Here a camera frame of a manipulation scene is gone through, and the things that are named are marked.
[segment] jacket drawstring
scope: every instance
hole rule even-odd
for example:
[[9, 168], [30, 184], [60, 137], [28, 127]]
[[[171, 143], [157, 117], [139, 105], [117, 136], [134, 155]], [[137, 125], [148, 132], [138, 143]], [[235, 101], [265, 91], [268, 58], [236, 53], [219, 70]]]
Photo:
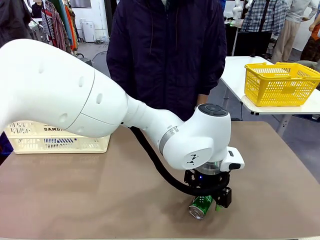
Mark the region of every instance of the jacket drawstring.
[[154, 40], [154, 17], [152, 16], [152, 11], [150, 9], [149, 1], [146, 0], [146, 4], [148, 6], [150, 16], [151, 16], [151, 41], [150, 41], [150, 50], [149, 50], [149, 55], [151, 55], [151, 50], [152, 50], [152, 42]]
[[178, 47], [178, 12], [179, 12], [179, 7], [176, 9], [176, 15], [175, 15], [175, 51], [177, 51], [177, 47]]

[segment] green can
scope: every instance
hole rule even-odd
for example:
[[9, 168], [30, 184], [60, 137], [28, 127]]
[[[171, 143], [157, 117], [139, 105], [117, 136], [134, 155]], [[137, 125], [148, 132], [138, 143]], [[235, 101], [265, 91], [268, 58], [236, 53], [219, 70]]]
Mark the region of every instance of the green can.
[[207, 214], [213, 201], [212, 196], [196, 196], [189, 206], [189, 213], [196, 219], [201, 220]]

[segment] brown tabletop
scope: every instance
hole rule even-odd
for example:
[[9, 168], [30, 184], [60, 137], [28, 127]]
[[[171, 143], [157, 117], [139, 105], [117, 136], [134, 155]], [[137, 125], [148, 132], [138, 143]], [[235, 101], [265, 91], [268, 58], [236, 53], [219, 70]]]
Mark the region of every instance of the brown tabletop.
[[[18, 239], [320, 236], [320, 187], [263, 122], [233, 122], [232, 203], [204, 220], [191, 196], [166, 183], [132, 133], [119, 128], [105, 154], [12, 154], [0, 166], [0, 237]], [[180, 180], [183, 171], [171, 170]]]

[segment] can lid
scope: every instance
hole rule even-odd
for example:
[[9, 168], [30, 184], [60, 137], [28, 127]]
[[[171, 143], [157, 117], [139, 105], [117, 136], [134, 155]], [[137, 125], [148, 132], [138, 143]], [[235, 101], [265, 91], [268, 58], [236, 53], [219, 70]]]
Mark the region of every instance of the can lid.
[[201, 220], [205, 217], [204, 212], [197, 206], [189, 206], [189, 213], [198, 220]]

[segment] hand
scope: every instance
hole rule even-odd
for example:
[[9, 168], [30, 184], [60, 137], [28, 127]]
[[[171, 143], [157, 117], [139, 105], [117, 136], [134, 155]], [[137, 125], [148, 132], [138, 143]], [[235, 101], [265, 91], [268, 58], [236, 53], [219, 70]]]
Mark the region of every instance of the hand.
[[309, 27], [309, 31], [312, 32], [314, 30], [315, 26], [316, 26], [315, 24], [311, 24]]
[[208, 96], [204, 95], [204, 94], [199, 94], [198, 95], [198, 99], [196, 101], [196, 105], [200, 105], [200, 104], [206, 104], [208, 101]]

